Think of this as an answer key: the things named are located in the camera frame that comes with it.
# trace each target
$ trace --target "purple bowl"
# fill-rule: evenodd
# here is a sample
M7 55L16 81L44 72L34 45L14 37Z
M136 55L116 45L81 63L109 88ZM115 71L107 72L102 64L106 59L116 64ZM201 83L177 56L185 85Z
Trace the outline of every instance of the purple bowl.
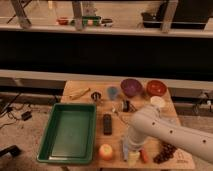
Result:
M134 97L142 93L143 86L138 80L128 78L121 82L121 89L127 97Z

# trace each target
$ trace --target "red object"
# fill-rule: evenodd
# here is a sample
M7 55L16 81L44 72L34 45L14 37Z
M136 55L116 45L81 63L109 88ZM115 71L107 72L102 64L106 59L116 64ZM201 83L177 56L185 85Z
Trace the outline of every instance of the red object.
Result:
M68 25L68 18L67 17L60 17L57 19L58 24L60 25Z
M142 159L142 161L144 163L148 163L149 162L148 155L147 155L147 153L146 153L146 151L144 149L141 149L140 156L141 156L141 159Z
M167 86L158 80L152 80L147 83L146 91L150 96L163 96L167 91Z
M125 79L121 82L121 89L127 97L134 97L142 93L143 86L136 79Z

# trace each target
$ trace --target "dark background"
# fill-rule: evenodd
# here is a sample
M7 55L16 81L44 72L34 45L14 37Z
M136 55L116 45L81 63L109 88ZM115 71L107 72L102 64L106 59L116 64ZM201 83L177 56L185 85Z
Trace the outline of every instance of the dark background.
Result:
M213 39L0 31L0 69L213 80Z

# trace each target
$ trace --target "red bowl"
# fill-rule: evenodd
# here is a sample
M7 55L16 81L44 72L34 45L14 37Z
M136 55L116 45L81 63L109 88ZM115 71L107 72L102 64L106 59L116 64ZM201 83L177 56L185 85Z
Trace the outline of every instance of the red bowl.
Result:
M68 25L68 18L67 17L60 17L57 19L59 25Z
M146 91L150 96L163 96L167 91L167 86L158 80L152 80L147 83Z
M125 79L121 82L121 89L127 97L134 97L142 93L143 86L136 79Z

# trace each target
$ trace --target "grapes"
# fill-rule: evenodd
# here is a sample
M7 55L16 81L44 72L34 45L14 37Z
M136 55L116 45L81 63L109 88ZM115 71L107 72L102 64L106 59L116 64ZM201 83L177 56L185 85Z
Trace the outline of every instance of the grapes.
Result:
M166 142L162 142L162 146L163 146L162 151L153 159L153 161L158 164L166 162L169 159L173 158L174 152L177 150L175 146L168 144Z

